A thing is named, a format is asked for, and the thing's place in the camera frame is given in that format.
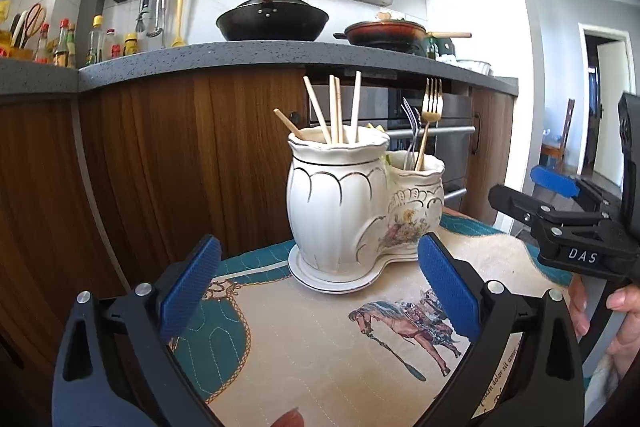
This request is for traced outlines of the person's right hand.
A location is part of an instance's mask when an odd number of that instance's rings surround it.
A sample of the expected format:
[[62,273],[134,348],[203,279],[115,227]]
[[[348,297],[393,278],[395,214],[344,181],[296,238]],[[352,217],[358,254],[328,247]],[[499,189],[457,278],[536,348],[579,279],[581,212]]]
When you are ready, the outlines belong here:
[[[568,311],[576,336],[587,339],[590,320],[594,319],[596,314],[592,314],[592,317],[588,314],[591,298],[578,274],[572,276],[568,295]],[[616,289],[606,298],[605,308],[610,316],[604,320],[602,335],[596,340],[596,345],[582,366],[582,376],[585,378],[590,378],[596,373],[602,359],[601,351],[605,351],[612,359],[613,369],[620,378],[629,371],[639,352],[639,287],[631,284]]]

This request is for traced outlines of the person's left hand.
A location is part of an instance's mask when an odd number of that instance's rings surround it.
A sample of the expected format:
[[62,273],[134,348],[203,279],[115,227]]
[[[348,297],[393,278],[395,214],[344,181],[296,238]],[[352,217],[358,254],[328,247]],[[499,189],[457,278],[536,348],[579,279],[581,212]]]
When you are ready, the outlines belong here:
[[271,427],[304,427],[305,421],[297,407],[282,414]]

